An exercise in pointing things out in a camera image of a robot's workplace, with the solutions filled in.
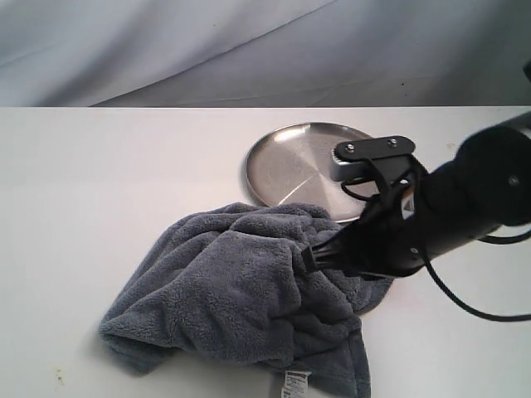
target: wrinkled cloth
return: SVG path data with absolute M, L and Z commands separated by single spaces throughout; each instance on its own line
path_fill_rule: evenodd
M 147 373 L 178 350 L 232 365 L 311 371 L 310 385 L 370 396 L 359 314 L 390 280 L 305 273 L 301 251 L 340 229 L 317 206 L 235 203 L 170 226 L 125 285 L 100 335 Z

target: screw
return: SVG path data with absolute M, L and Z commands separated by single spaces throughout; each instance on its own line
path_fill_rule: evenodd
M 520 180 L 516 176 L 510 176 L 509 177 L 509 185 L 511 187 L 517 187 L 518 185 L 520 185 Z

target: white tabletop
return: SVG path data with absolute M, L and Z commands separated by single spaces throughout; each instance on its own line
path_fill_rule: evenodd
M 96 329 L 163 230 L 250 201 L 246 151 L 287 124 L 328 121 L 401 134 L 428 168 L 480 128 L 529 110 L 0 109 L 0 396 L 280 396 L 279 380 L 178 354 L 144 377 L 106 355 Z M 435 261 L 465 301 L 531 312 L 531 244 L 470 244 Z M 528 397 L 531 323 L 464 313 L 426 271 L 363 317 L 373 397 Z M 322 396 L 314 389 L 310 396 Z

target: stainless steel plate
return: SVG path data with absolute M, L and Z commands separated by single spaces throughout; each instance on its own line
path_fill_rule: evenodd
M 330 179 L 331 151 L 343 141 L 371 138 L 350 127 L 307 123 L 284 127 L 262 137 L 246 159 L 247 186 L 267 206 L 304 202 L 327 209 L 336 222 L 361 214 L 365 203 L 345 194 Z M 364 196 L 377 192 L 366 183 L 353 188 Z

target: gray towel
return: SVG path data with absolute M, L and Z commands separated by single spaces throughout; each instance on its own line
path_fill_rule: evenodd
M 340 229 L 317 206 L 235 203 L 170 226 L 105 315 L 100 334 L 136 371 L 178 350 L 233 365 L 312 371 L 309 383 L 368 397 L 359 314 L 390 281 L 305 274 L 301 251 Z

